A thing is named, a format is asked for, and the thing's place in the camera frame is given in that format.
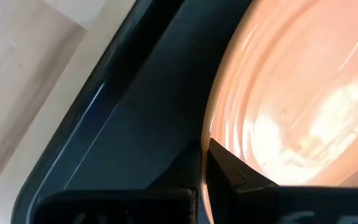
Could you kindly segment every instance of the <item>dark plastic panel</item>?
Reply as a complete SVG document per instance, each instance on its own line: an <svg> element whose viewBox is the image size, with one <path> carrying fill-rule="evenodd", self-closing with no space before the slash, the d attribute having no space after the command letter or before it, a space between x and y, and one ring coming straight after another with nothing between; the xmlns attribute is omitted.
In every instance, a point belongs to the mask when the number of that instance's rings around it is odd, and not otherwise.
<svg viewBox="0 0 358 224"><path fill-rule="evenodd" d="M30 223L40 201L65 189L143 189L199 140L250 2L137 1L23 186L12 223Z"/></svg>

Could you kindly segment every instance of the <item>light wooden surface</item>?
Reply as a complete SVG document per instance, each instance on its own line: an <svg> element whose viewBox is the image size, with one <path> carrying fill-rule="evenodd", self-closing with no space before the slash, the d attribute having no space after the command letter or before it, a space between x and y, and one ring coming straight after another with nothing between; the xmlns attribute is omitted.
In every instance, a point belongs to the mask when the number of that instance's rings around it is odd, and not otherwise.
<svg viewBox="0 0 358 224"><path fill-rule="evenodd" d="M0 224L133 3L107 1L85 31L40 0L0 0Z"/></svg>
<svg viewBox="0 0 358 224"><path fill-rule="evenodd" d="M89 29L106 0L44 0L54 9Z"/></svg>
<svg viewBox="0 0 358 224"><path fill-rule="evenodd" d="M0 171L85 32L40 0L0 0Z"/></svg>

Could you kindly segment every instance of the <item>glossy black surface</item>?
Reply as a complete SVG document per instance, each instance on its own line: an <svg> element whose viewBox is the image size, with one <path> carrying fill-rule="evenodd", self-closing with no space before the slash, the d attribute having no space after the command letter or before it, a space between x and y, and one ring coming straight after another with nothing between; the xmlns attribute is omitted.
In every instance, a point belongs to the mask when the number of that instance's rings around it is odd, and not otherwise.
<svg viewBox="0 0 358 224"><path fill-rule="evenodd" d="M106 50L23 186L14 224L65 189L143 189L200 139L216 70L250 1L185 1L147 53L136 32L153 32L142 24L153 2L137 2ZM154 13L165 14L154 16L163 27L169 14Z"/></svg>

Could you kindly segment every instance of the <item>orange glowing disc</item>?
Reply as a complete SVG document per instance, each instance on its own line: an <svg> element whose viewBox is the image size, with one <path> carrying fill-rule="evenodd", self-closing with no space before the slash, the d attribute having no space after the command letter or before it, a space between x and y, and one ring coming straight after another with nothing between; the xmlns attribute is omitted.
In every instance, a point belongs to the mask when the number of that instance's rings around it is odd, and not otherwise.
<svg viewBox="0 0 358 224"><path fill-rule="evenodd" d="M280 185L358 186L358 1L255 1L211 91L210 138Z"/></svg>

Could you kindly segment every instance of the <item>beige surface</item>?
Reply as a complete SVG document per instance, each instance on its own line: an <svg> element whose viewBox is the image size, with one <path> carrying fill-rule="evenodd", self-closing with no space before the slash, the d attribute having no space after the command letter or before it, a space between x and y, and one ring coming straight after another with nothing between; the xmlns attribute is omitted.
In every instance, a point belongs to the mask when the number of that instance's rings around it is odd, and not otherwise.
<svg viewBox="0 0 358 224"><path fill-rule="evenodd" d="M1 0L0 3L1 8L8 8L6 4L3 4L6 3L5 1ZM50 6L46 6L45 3L28 0L28 3L25 4L24 1L21 1L20 5L22 7L27 8L32 6L36 9L39 7L38 10L31 10L32 13L30 13L30 15L35 17L45 16L41 17L43 19L40 19L41 22L44 21L44 24L38 24L43 26L37 26L37 24L35 24L35 26L39 28L37 28L34 33L26 31L17 34L19 36L23 34L22 40L7 40L7 43L14 43L13 45L9 45L10 48L12 46L21 46L25 43L30 44L41 38L44 38L44 41L48 40L54 44L51 44L52 47L43 49L44 45L42 42L36 42L38 44L34 44L33 47L29 47L29 49L32 49L33 51L22 54L23 59L20 62L24 63L23 65L26 66L34 66L31 67L34 71L32 72L32 76L30 75L30 77L34 78L28 78L25 80L17 78L16 80L12 78L15 77L12 75L16 74L17 77L22 77L19 76L24 74L22 70L14 72L15 66L13 65L12 67L9 67L9 69L5 67L0 68L0 79L4 80L0 83L0 113L3 111L7 112L11 110L11 108L15 108L15 105L23 103L21 100L22 98L28 98L28 101L33 100L32 102L35 102L24 104L25 106L21 106L15 113L6 113L4 116L0 115L1 120L6 120L7 117L11 117L11 114L19 117L17 118L12 116L11 120L12 122L16 121L13 122L13 124L16 125L11 125L9 128L1 128L3 132L9 133L8 136L11 136L10 134L12 133L15 133L15 135L20 132L24 133L22 138L8 138L14 144L2 144L5 147L9 146L5 150L8 150L12 156L2 156L4 161L7 161L7 163L3 166L4 163L2 162L0 166L0 170L1 167L4 167L2 172L0 172L0 224L10 223L12 208L23 183L60 124L60 121L68 111L84 82L89 77L100 56L103 54L111 38L121 25L123 19L126 17L133 3L134 0L108 1L94 22L94 25L85 34L76 52L70 59L70 57L66 58L64 55L70 55L70 49L75 48L73 45L78 43L79 39L81 39L79 36L83 35L84 30L78 24L75 24L67 17L61 15L61 13L57 13L57 11L52 9ZM18 6L12 5L11 7L17 9ZM18 17L21 18L25 13L19 12L19 14L20 15ZM49 22L51 18L52 20L56 19L55 22L52 22L52 25L50 25ZM34 21L37 21L37 19L30 17L28 22L24 21L22 24L32 24ZM61 39L55 37L56 33L61 34L62 32L65 32L65 30L68 31L65 35L62 35ZM50 54L53 57L50 57L49 59L47 57L48 60L46 60L45 57L41 57L42 59L36 61L37 63L29 63L28 60L33 60L39 57L39 53L42 52L42 49L46 52L53 52L53 50L56 50L56 53ZM8 65L14 64L14 62L20 58L17 54L13 54L11 57L12 58L6 62ZM65 61L69 61L66 67L63 63ZM58 67L60 68L60 66L62 66L62 68L59 70L57 68L53 68L53 65L59 65ZM45 80L42 79L42 74L57 75L52 75L51 77L53 78L47 78ZM32 90L32 88L35 88L37 91L29 91L29 89ZM28 110L26 105L31 105L31 110ZM0 127L6 127L6 122L0 122Z"/></svg>
<svg viewBox="0 0 358 224"><path fill-rule="evenodd" d="M89 29L106 0L44 0L54 9Z"/></svg>
<svg viewBox="0 0 358 224"><path fill-rule="evenodd" d="M85 30L39 0L0 0L0 171Z"/></svg>

